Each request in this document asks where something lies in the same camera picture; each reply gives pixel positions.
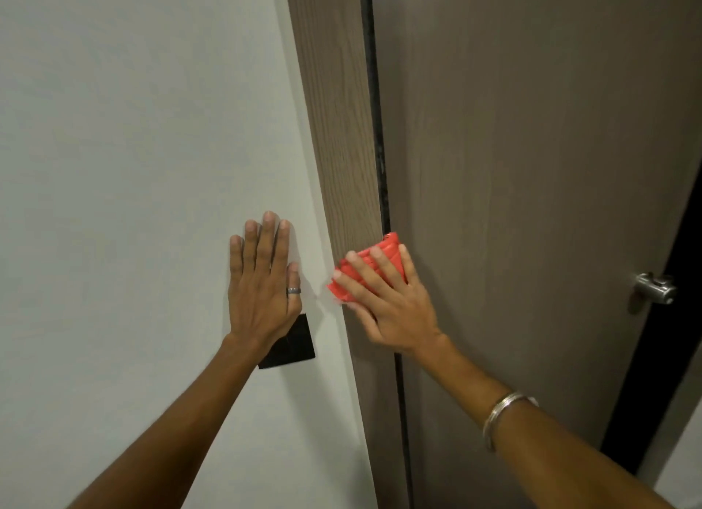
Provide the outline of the red cleaning cloth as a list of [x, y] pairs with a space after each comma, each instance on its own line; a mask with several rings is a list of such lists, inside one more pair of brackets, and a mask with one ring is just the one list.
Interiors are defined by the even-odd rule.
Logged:
[[[399, 251], [399, 237], [396, 232], [389, 232], [386, 234], [383, 239], [376, 244], [378, 248], [381, 249], [385, 257], [390, 261], [390, 263], [395, 267], [395, 269], [398, 271], [398, 273], [401, 275], [401, 278], [405, 283], [407, 283], [407, 276], [404, 271], [404, 266], [401, 261], [401, 254]], [[388, 285], [392, 285], [388, 278], [385, 276], [385, 274], [382, 272], [380, 269], [379, 265], [373, 260], [373, 257], [371, 255], [371, 248], [365, 248], [364, 250], [357, 251], [356, 252], [357, 256], [360, 257], [366, 265], [368, 265], [385, 283]], [[355, 268], [349, 263], [349, 261], [346, 258], [342, 258], [338, 265], [335, 267], [335, 270], [340, 271], [342, 274], [352, 278], [354, 281], [362, 285], [364, 288], [372, 292], [373, 294], [376, 294], [376, 291], [374, 291], [364, 280], [361, 274], [359, 274]], [[332, 280], [329, 284], [327, 284], [327, 288], [329, 292], [341, 303], [349, 303], [349, 302], [356, 302], [356, 299], [354, 296], [348, 292], [342, 285], [340, 285], [337, 281]]]

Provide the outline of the person's right hand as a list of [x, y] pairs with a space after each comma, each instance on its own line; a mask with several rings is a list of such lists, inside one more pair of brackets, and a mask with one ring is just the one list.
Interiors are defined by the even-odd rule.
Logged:
[[[382, 252], [372, 247], [371, 252]], [[336, 270], [333, 280], [345, 288], [345, 275]], [[399, 288], [404, 284], [395, 269], [395, 301], [393, 303], [360, 303], [371, 311], [378, 323], [386, 346], [398, 353], [405, 353], [417, 362], [428, 365], [444, 356], [452, 348], [449, 338], [439, 329], [434, 306], [424, 286], [420, 295], [403, 295]]]

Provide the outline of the black wall switch plate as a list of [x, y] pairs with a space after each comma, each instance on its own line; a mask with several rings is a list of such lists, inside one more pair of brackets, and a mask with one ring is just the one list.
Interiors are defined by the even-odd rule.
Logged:
[[273, 343], [258, 368], [271, 369], [287, 364], [313, 360], [316, 357], [307, 315], [301, 313], [288, 333]]

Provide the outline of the person's right forearm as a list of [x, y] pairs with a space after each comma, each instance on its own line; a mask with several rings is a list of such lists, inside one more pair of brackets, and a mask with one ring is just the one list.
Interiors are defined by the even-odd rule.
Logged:
[[486, 429], [538, 509], [675, 509], [451, 344], [443, 357], [419, 364]]

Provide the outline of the person's left hand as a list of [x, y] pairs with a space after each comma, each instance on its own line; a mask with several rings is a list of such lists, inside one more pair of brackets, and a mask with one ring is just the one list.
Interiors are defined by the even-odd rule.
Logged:
[[254, 364], [285, 336], [294, 319], [286, 318], [286, 277], [290, 263], [292, 224], [277, 216], [277, 266], [269, 275], [256, 276], [255, 259], [258, 234], [262, 224], [249, 219], [244, 224], [243, 270], [238, 284], [230, 284], [227, 299], [230, 333], [226, 339]]

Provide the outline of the brown wooden door frame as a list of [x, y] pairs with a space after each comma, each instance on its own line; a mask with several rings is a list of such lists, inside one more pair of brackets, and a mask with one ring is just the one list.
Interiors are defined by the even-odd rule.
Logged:
[[[362, 0], [288, 0], [332, 261], [382, 238]], [[343, 310], [379, 509], [409, 509], [396, 363]]]

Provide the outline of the person's left forearm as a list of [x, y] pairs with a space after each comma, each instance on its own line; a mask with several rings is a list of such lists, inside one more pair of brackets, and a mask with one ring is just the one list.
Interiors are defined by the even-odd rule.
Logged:
[[182, 509], [235, 400], [265, 356], [228, 334], [192, 384], [67, 509]]

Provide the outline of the brown wooden door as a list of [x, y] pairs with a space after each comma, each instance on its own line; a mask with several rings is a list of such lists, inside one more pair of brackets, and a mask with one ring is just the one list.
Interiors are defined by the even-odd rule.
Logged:
[[598, 448], [702, 158], [702, 0], [372, 0], [392, 230], [441, 329]]

